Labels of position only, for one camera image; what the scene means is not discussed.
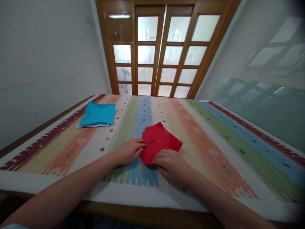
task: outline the striped tablecloth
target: striped tablecloth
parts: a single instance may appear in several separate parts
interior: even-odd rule
[[[115,103],[114,124],[76,128],[85,102],[0,160],[0,189],[36,194],[161,122],[183,142],[187,162],[225,192],[265,218],[295,220],[304,202],[304,154],[242,117],[197,100],[96,95],[89,101]],[[140,158],[112,170],[86,199],[206,211]]]

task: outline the sleeve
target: sleeve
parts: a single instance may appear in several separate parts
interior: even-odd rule
[[[28,228],[24,227],[20,224],[11,224],[11,225],[3,227],[2,229],[28,229]]]

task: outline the blue stripe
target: blue stripe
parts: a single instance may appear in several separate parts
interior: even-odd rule
[[[145,128],[153,125],[151,100],[149,96],[139,96],[138,115],[133,137],[141,138]],[[155,167],[148,167],[138,157],[131,164],[126,176],[126,184],[158,187],[158,176]]]
[[[288,160],[284,155],[277,152],[270,145],[265,143],[259,137],[253,135],[250,131],[244,129],[240,124],[236,123],[218,109],[213,107],[207,102],[197,101],[201,106],[206,108],[210,113],[215,115],[216,118],[221,120],[226,126],[228,126],[233,132],[244,139],[248,144],[257,149],[263,156],[265,156],[271,163],[286,173],[291,179],[297,182],[301,187],[305,188],[304,183],[304,169]]]

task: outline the blue paper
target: blue paper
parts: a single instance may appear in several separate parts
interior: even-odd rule
[[[79,127],[96,124],[113,124],[115,104],[97,104],[89,102]]]

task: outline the wooden table edge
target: wooden table edge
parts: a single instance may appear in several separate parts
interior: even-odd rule
[[[35,128],[31,132],[22,136],[18,140],[14,141],[10,145],[0,150],[0,158],[4,157],[33,136],[52,125],[72,110],[89,100],[95,95],[89,96],[81,102],[75,104],[39,127]],[[17,192],[17,191],[5,191],[7,194],[19,197],[21,199],[28,200],[34,196],[34,194]],[[180,210],[174,208],[156,208],[156,207],[140,207],[130,205],[118,205],[94,202],[88,200],[82,200],[75,208],[76,211],[87,213],[95,216],[102,216],[107,218],[118,219],[121,221],[152,226],[158,228],[223,228],[217,218],[208,212],[195,212]],[[282,222],[270,221],[278,228],[286,228],[288,224]]]

